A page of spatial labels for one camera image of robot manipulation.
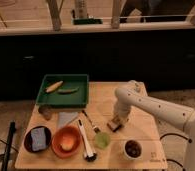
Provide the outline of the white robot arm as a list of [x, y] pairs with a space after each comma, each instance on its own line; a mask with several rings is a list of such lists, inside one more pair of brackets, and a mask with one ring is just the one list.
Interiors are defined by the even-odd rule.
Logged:
[[183, 169], [195, 171], [195, 108], [143, 95], [135, 80], [118, 86], [115, 97], [113, 113], [122, 125], [127, 122], [131, 107], [135, 106], [187, 134], [191, 142], [186, 146]]

